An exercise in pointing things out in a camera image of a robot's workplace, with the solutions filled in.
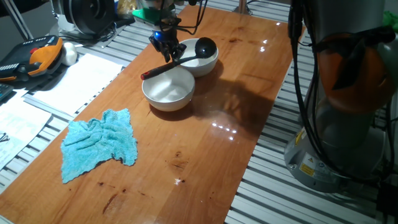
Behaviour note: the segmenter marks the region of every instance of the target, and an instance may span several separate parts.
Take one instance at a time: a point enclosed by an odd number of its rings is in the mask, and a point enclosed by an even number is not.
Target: white object
[[[9,137],[0,142],[0,169],[36,137],[50,117],[50,113],[23,102],[23,98],[0,107],[0,136],[6,133]]]
[[[77,50],[73,43],[63,43],[63,49],[66,51],[65,57],[62,59],[62,63],[66,66],[71,66],[76,63]]]
[[[188,39],[181,42],[181,44],[185,44],[187,46],[181,58],[187,58],[196,55],[195,44],[197,41],[198,39]],[[210,58],[194,59],[189,62],[182,63],[181,67],[187,69],[195,78],[197,78],[209,74],[216,66],[217,60],[218,48],[216,53],[214,53],[214,55],[212,55]]]
[[[183,68],[173,68],[142,82],[147,101],[161,111],[176,111],[186,106],[193,96],[195,79]]]
[[[66,114],[72,115],[108,85],[121,71],[122,65],[109,60],[86,54],[68,68],[62,79],[50,82],[33,97],[53,106]]]
[[[61,28],[61,30],[65,30],[68,32],[75,30],[76,28],[75,25],[69,23],[65,15],[60,15],[60,14],[57,15],[58,15],[58,26],[59,28]]]

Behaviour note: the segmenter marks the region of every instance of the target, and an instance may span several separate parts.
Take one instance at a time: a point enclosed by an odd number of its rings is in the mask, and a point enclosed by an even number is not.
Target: white bowl
[[[198,39],[188,39],[181,42],[181,44],[185,44],[187,46],[181,58],[187,58],[196,55],[195,44],[197,41]],[[209,74],[216,66],[217,60],[218,48],[216,53],[214,53],[214,55],[212,55],[210,58],[194,59],[189,62],[182,63],[180,66],[190,71],[192,75],[197,78]]]
[[[147,101],[161,111],[176,111],[192,99],[195,79],[184,68],[173,68],[142,82]]]

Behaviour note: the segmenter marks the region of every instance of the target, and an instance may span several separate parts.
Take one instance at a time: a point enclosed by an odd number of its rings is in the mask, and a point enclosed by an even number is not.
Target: black spoon
[[[161,73],[164,73],[166,71],[169,71],[172,68],[175,68],[178,65],[181,65],[182,63],[185,63],[187,61],[190,61],[190,60],[193,60],[196,58],[210,58],[211,56],[214,55],[214,53],[216,53],[216,51],[217,51],[216,43],[214,43],[214,41],[211,40],[210,38],[202,37],[195,44],[196,56],[183,58],[177,62],[170,62],[170,63],[167,63],[160,67],[149,70],[148,72],[141,75],[141,79],[146,80],[148,78],[153,78],[157,75],[160,75]]]

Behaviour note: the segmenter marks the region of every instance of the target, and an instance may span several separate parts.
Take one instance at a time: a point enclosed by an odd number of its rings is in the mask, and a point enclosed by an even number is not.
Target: blue cloth
[[[137,141],[132,137],[129,110],[107,110],[101,121],[93,118],[88,123],[69,122],[61,151],[64,184],[112,158],[132,166],[137,159]]]

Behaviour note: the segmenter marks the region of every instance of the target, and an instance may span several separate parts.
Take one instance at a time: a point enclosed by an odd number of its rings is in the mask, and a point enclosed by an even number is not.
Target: wooden table
[[[182,25],[197,9],[181,12]],[[287,24],[276,21],[208,8],[194,37],[203,36],[220,57],[184,109],[163,113],[145,100],[139,75],[164,63],[149,45],[76,118],[128,108],[133,166],[110,160],[62,184],[65,130],[0,195],[0,215],[17,224],[223,223],[292,57]]]

